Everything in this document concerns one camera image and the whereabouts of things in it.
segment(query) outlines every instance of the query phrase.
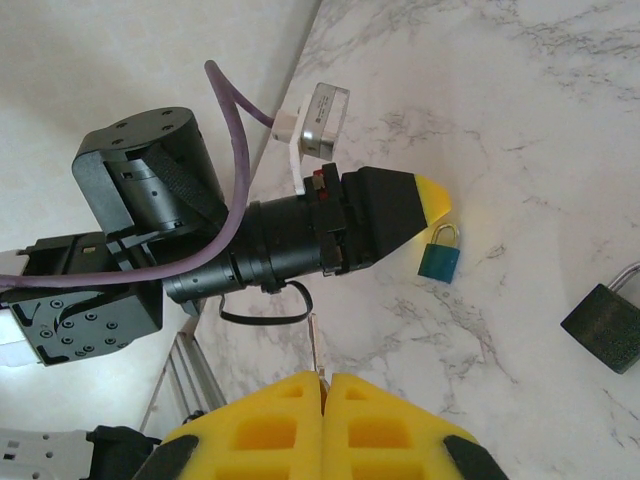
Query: black padlock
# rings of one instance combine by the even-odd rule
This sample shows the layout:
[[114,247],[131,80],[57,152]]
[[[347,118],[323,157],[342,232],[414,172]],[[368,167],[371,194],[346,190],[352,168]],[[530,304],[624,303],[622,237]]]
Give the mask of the black padlock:
[[569,335],[616,373],[640,359],[640,308],[617,293],[637,273],[640,262],[608,286],[599,284],[562,322]]

